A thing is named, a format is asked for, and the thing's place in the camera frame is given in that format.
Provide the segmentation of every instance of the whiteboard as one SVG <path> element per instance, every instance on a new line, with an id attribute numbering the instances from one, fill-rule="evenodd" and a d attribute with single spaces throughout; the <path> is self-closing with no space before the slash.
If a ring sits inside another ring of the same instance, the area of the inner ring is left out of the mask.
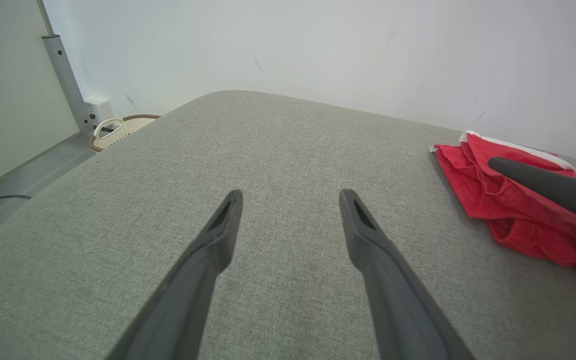
<path id="1" fill-rule="evenodd" d="M 44 35 L 36 0 L 0 0 L 0 178 L 79 132 Z"/>

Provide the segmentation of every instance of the white panel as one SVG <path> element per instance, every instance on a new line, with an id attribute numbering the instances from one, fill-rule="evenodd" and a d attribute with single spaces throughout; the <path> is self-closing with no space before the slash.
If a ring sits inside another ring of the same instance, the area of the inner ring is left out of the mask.
<path id="1" fill-rule="evenodd" d="M 0 0 L 0 177 L 79 131 L 47 34 L 36 0 Z"/>
<path id="2" fill-rule="evenodd" d="M 576 157 L 576 0 L 45 2 L 115 116 L 242 89 Z"/>

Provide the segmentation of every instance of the brown braided rim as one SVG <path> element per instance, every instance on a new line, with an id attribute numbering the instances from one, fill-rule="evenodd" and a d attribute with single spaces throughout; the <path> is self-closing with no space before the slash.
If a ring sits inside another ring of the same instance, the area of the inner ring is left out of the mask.
<path id="1" fill-rule="evenodd" d="M 159 115 L 136 114 L 136 115 L 126 116 L 125 118 L 123 118 L 123 121 L 128 121 L 128 120 L 133 120 L 133 119 L 159 119 L 159 118 L 160 118 Z M 90 139 L 88 139 L 88 147 L 91 150 L 94 150 L 98 153 L 103 150 L 103 148 L 101 148 L 99 146 L 95 146 L 95 137 L 94 136 L 90 136 Z"/>

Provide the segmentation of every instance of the white power adapter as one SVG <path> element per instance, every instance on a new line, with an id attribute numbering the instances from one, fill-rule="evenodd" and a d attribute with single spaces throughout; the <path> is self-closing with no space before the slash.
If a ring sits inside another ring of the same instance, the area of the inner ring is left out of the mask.
<path id="1" fill-rule="evenodd" d="M 114 118 L 110 101 L 105 98 L 89 96 L 84 98 L 86 109 L 90 114 L 93 125 L 99 125 L 102 121 Z"/>

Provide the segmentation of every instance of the red garment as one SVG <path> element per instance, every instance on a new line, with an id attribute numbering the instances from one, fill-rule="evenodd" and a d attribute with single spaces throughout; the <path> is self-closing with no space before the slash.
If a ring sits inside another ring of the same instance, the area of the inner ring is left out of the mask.
<path id="1" fill-rule="evenodd" d="M 435 145 L 466 214 L 485 219 L 494 241 L 524 255 L 576 267 L 576 215 L 488 166 L 503 157 L 576 178 L 553 162 L 468 134 L 460 146 Z"/>

